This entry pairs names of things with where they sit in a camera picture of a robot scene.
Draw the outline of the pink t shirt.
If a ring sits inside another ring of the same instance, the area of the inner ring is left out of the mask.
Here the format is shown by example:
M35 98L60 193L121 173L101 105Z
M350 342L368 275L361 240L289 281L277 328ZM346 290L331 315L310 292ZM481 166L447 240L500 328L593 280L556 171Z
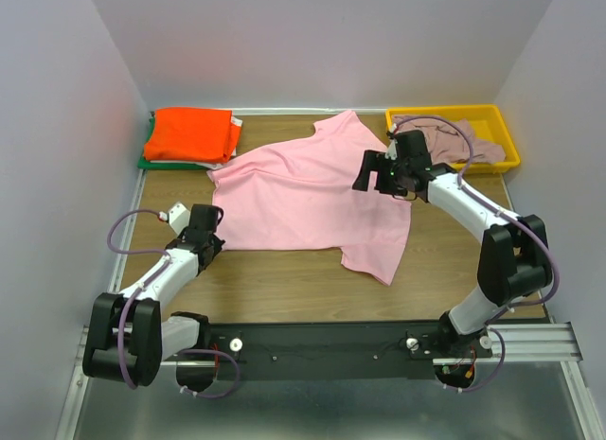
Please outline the pink t shirt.
M365 151L385 146L352 111L313 126L310 137L250 150L209 173L224 212L218 235L235 251L338 248L345 268L390 285L411 204L352 187Z

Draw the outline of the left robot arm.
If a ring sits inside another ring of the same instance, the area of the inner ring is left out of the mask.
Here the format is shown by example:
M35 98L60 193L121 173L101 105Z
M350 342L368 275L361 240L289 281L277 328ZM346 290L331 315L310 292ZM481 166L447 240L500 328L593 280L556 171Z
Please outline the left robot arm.
M150 385L162 361L173 355L184 353L198 360L210 351L206 316L177 312L164 320L162 312L208 268L224 245L217 235L224 217L219 206L186 208L178 202L152 215L167 224L175 237L154 249L157 262L131 286L96 298L82 358L87 377L123 382L131 389Z

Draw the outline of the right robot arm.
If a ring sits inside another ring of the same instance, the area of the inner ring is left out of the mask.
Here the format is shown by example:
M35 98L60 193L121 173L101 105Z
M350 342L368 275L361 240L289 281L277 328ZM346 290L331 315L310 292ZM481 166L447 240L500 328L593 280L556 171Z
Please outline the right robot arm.
M390 133L385 152L366 150L352 187L374 188L392 197L415 194L440 208L480 243L476 286L443 313L430 345L454 357L508 308L528 305L528 296L557 288L559 272L550 254L544 222L502 208L448 164L435 164L421 132Z

